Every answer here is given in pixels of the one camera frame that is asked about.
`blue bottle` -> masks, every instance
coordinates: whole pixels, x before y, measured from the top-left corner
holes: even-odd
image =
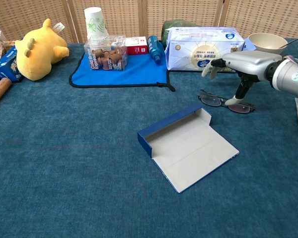
[[[149,36],[147,42],[151,58],[156,64],[161,64],[163,48],[161,47],[162,45],[160,44],[157,36]]]

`spoon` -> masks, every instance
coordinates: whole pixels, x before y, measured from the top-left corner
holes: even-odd
[[[283,47],[285,47],[285,46],[287,46],[287,45],[289,45],[290,43],[292,43],[292,42],[294,42],[294,41],[296,41],[296,40],[298,40],[298,38],[297,38],[297,39],[294,39],[293,41],[290,41],[289,43],[287,43],[287,44],[285,44],[285,45],[283,45],[283,46],[280,46],[279,49],[280,49],[280,48],[283,48]]]

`clear plastic container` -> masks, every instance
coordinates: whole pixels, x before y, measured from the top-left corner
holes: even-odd
[[[127,48],[124,36],[107,36],[89,39],[84,45],[89,66],[93,70],[125,70]]]

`red box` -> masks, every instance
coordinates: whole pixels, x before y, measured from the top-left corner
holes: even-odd
[[[129,56],[144,55],[148,53],[147,40],[145,36],[127,37],[125,39],[125,46]]]

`eyeglasses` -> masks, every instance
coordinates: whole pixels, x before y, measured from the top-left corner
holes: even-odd
[[[221,98],[221,97],[211,94],[211,93],[207,93],[203,89],[201,89],[201,94],[198,96],[198,98],[202,103],[204,103],[206,105],[209,105],[212,107],[220,107],[220,106],[228,107],[231,111],[236,112],[236,113],[246,114],[249,112],[253,112],[255,110],[254,105],[249,104],[249,103],[238,103],[238,104],[226,106],[225,102],[228,99]]]

